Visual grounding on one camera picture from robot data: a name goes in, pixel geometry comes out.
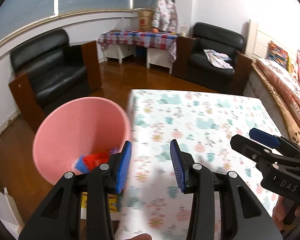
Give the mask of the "right hand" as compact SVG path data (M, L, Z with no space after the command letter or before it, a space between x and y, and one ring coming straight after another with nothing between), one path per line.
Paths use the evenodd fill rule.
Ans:
M287 215L285 206L285 197L279 196L275 207L273 208L272 219L279 230L283 230L285 224L283 222ZM294 215L300 217L300 206L295 210Z

